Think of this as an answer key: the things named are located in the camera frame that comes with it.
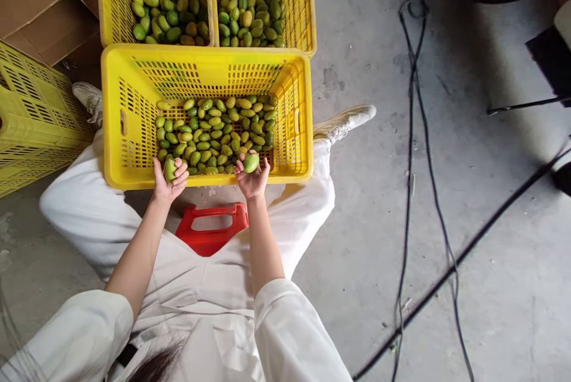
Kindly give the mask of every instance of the white sleeve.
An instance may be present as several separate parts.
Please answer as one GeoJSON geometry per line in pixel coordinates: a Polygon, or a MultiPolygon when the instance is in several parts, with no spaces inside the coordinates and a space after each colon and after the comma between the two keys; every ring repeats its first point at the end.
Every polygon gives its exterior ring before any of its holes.
{"type": "Polygon", "coordinates": [[[129,340],[127,299],[100,290],[67,300],[0,370],[0,381],[101,382],[129,340]]]}
{"type": "Polygon", "coordinates": [[[268,382],[350,381],[315,308],[291,281],[273,280],[254,300],[256,344],[268,382]]]}

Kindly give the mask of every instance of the white shirt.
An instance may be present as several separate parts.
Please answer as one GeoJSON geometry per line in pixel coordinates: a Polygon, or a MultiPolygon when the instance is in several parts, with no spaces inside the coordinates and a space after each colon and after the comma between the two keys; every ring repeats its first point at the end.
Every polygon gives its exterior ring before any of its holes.
{"type": "Polygon", "coordinates": [[[259,291],[254,313],[199,302],[138,333],[139,350],[114,365],[131,336],[127,299],[99,290],[78,294],[59,309],[2,367],[0,380],[122,382],[154,352],[181,344],[171,381],[350,381],[319,315],[291,281],[259,291]]]}

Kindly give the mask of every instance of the knee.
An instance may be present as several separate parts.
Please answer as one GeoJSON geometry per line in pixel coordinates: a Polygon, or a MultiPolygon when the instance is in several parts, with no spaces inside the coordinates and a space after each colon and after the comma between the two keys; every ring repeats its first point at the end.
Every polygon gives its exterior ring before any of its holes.
{"type": "Polygon", "coordinates": [[[52,221],[54,213],[61,209],[65,201],[66,198],[59,192],[57,184],[52,183],[40,197],[40,212],[45,218],[52,221]]]}
{"type": "Polygon", "coordinates": [[[324,212],[329,215],[333,208],[335,207],[335,189],[333,188],[333,182],[330,181],[321,191],[321,193],[316,193],[315,198],[312,201],[314,205],[314,210],[317,212],[324,212]]]}

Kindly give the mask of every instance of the white pants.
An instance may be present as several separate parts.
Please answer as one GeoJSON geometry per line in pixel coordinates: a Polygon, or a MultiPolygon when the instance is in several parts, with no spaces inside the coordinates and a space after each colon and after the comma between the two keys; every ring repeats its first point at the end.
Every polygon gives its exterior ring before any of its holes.
{"type": "MultiPolygon", "coordinates": [[[[317,139],[313,145],[313,176],[302,184],[288,184],[268,208],[288,279],[334,206],[329,169],[331,142],[317,139]]],[[[105,181],[102,130],[48,187],[40,199],[40,209],[104,282],[141,223],[135,210],[124,202],[124,192],[105,181]]],[[[168,308],[173,301],[181,300],[203,300],[227,309],[253,309],[248,229],[211,257],[197,255],[175,235],[163,231],[134,331],[153,325],[153,317],[160,313],[157,307],[168,308]]]]}

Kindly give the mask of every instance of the wrist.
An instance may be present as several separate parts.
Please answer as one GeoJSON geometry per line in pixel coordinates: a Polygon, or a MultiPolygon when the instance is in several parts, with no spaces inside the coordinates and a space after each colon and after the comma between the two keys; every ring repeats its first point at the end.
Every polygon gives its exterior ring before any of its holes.
{"type": "Polygon", "coordinates": [[[253,195],[246,198],[246,203],[265,203],[266,196],[264,194],[261,195],[253,195]]]}
{"type": "Polygon", "coordinates": [[[172,200],[165,198],[164,196],[157,195],[153,193],[152,198],[150,199],[149,205],[157,205],[157,206],[167,206],[170,207],[172,204],[172,200]]]}

